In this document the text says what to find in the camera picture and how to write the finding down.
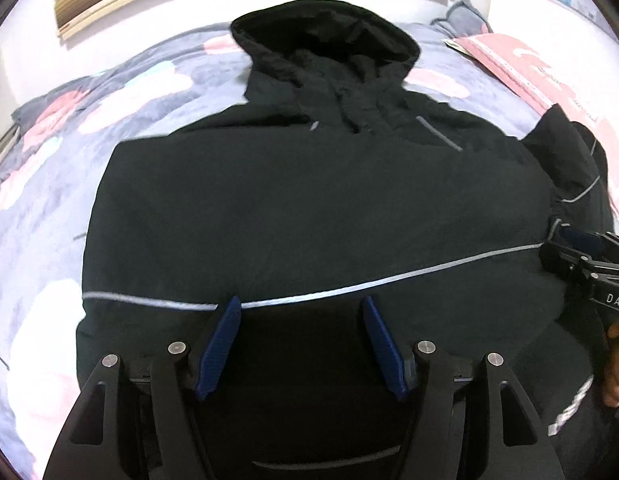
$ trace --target pillow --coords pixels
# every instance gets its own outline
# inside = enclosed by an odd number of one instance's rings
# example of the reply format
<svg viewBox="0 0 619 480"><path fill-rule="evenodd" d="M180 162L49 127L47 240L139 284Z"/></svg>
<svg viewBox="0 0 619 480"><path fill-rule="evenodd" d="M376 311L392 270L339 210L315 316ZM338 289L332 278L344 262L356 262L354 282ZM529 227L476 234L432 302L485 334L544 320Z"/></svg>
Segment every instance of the pillow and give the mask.
<svg viewBox="0 0 619 480"><path fill-rule="evenodd" d="M563 83L540 54L523 41L504 34L480 34L455 41L539 114L559 104L571 121L591 130L607 155L609 198L619 219L619 136L610 122L595 113L591 105Z"/></svg>
<svg viewBox="0 0 619 480"><path fill-rule="evenodd" d="M444 18L436 18L430 25L450 38L493 32L487 20L470 0L459 0L447 10Z"/></svg>

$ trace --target white wall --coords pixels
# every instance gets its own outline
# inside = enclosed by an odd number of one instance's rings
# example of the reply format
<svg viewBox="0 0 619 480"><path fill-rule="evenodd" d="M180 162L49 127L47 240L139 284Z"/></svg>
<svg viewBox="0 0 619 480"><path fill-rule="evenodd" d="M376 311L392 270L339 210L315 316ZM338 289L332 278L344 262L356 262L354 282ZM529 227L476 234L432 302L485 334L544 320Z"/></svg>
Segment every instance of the white wall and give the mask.
<svg viewBox="0 0 619 480"><path fill-rule="evenodd" d="M492 0L489 22L536 50L619 133L619 45L552 0Z"/></svg>
<svg viewBox="0 0 619 480"><path fill-rule="evenodd" d="M63 44L54 0L19 0L0 28L0 62L17 104L106 70L180 32L291 0L138 0ZM447 0L346 0L394 22L429 22Z"/></svg>

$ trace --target gray pillow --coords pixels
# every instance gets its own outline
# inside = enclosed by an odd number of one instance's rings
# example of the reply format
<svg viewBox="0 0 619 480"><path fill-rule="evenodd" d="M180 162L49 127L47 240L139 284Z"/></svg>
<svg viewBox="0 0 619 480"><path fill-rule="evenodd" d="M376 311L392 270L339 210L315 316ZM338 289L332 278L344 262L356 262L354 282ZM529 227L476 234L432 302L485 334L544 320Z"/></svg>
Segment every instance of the gray pillow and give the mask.
<svg viewBox="0 0 619 480"><path fill-rule="evenodd" d="M444 18L432 20L430 25L449 38L464 38L493 32L487 20L470 0L459 0L447 10Z"/></svg>

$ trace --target bed sheet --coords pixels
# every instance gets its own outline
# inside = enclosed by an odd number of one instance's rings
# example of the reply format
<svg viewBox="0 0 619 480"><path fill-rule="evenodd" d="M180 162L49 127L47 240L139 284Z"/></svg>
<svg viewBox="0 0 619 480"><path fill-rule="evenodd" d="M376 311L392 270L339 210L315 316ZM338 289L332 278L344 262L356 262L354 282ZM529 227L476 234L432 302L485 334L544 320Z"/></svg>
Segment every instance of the bed sheet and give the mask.
<svg viewBox="0 0 619 480"><path fill-rule="evenodd" d="M400 26L422 49L407 90L486 118L509 136L522 138L538 122L478 62L443 43L452 33ZM42 477L78 396L82 253L112 150L243 102L249 70L227 25L217 25L67 83L14 114L20 139L0 165L0 447L23 478Z"/></svg>

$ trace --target hood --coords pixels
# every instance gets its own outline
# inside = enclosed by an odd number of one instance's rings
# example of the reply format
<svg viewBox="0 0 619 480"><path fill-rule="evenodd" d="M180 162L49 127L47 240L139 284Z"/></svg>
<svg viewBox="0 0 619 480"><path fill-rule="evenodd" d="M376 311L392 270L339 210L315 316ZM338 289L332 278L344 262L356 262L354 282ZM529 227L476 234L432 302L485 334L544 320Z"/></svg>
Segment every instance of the hood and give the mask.
<svg viewBox="0 0 619 480"><path fill-rule="evenodd" d="M294 102L315 119L317 113L325 115L320 109L343 98L400 88L420 54L400 28L369 10L333 0L298 0L257 10L234 20L231 29L253 61L246 98L263 104ZM357 101L362 105L369 99L359 95Z"/></svg>

